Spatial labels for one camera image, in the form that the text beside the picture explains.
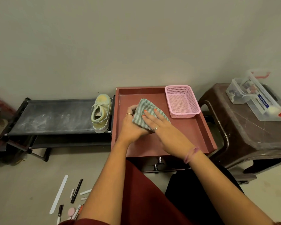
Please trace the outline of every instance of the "pink bracelet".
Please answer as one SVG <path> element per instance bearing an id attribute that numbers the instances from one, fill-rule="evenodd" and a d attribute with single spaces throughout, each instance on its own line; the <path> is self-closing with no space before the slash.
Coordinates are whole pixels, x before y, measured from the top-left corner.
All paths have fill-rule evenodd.
<path id="1" fill-rule="evenodd" d="M 185 156 L 184 163 L 188 164 L 191 161 L 191 158 L 193 157 L 193 155 L 195 155 L 199 151 L 199 149 L 200 149 L 199 147 L 195 147 L 194 149 L 189 150 L 189 152 Z"/>

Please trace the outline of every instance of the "black pen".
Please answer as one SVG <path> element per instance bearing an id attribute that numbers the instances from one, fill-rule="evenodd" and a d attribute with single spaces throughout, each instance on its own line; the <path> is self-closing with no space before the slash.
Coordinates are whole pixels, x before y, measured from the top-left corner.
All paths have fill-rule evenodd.
<path id="1" fill-rule="evenodd" d="M 58 216 L 57 216 L 57 225 L 60 224 L 60 218 L 61 218 L 61 212 L 63 211 L 64 205 L 60 205 L 59 206 L 59 210 L 58 210 Z"/>
<path id="2" fill-rule="evenodd" d="M 78 194 L 78 191 L 79 191 L 79 189 L 80 189 L 80 186 L 81 186 L 82 181 L 83 181 L 83 179 L 80 179 L 80 181 L 79 181 L 79 183 L 78 183 L 78 186 L 77 186 L 77 188 L 76 188 L 76 190 L 75 190 L 74 196 L 73 196 L 72 199 L 71 199 L 71 204 L 74 204 L 74 201 L 75 201 L 75 199 L 76 199 L 76 197 L 77 197 L 77 194 Z"/>

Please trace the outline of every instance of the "wall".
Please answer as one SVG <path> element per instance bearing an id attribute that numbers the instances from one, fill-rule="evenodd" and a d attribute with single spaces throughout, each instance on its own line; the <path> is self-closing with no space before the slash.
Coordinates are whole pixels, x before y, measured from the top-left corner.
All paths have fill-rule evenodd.
<path id="1" fill-rule="evenodd" d="M 0 0 L 0 98 L 189 84 L 281 67 L 281 0 Z"/>

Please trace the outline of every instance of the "striped cloth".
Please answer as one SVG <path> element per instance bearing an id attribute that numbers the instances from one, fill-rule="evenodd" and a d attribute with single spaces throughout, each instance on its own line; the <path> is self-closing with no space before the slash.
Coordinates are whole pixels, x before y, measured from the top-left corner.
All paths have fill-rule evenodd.
<path id="1" fill-rule="evenodd" d="M 150 102 L 147 99 L 141 99 L 138 107 L 134 113 L 134 117 L 132 122 L 135 123 L 136 125 L 139 125 L 140 127 L 142 127 L 143 129 L 148 129 L 148 130 L 152 130 L 143 120 L 142 115 L 144 114 L 143 110 L 147 110 L 150 114 L 152 114 L 153 116 L 156 117 L 156 114 L 154 113 L 154 109 L 157 109 L 159 111 L 159 113 L 161 113 L 165 119 L 168 119 L 168 117 L 165 115 L 165 113 L 163 113 L 163 111 L 161 109 L 159 109 L 157 106 L 155 106 L 152 102 Z"/>

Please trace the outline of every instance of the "sneaker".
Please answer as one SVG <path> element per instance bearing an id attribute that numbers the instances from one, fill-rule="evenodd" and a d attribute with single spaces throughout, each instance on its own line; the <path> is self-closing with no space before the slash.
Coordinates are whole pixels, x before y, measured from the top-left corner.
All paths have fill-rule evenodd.
<path id="1" fill-rule="evenodd" d="M 111 114 L 111 99 L 106 94 L 100 94 L 92 106 L 91 120 L 96 133 L 104 133 L 108 130 Z"/>

